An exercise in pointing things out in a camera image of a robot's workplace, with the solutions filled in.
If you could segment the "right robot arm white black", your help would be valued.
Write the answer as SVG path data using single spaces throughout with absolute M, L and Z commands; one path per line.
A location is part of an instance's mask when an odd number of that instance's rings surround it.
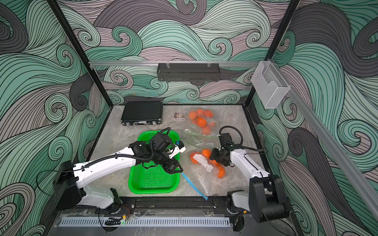
M 260 167 L 249 151 L 261 153 L 264 148 L 243 145 L 242 133 L 233 126 L 219 130 L 220 147 L 212 150 L 210 159 L 224 167 L 236 167 L 249 181 L 249 192 L 227 193 L 227 208 L 232 213 L 249 212 L 258 223 L 289 217 L 289 204 L 281 178 Z

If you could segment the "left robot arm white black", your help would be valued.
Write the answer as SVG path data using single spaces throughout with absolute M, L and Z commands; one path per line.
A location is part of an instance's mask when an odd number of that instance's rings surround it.
M 109 213 L 118 212 L 122 205 L 117 190 L 91 187 L 95 180 L 116 171 L 153 162 L 168 174 L 183 170 L 175 156 L 186 150 L 184 143 L 169 137 L 168 127 L 157 132 L 148 141 L 136 141 L 113 154 L 83 163 L 62 163 L 53 180 L 57 210 L 74 206 L 94 206 Z

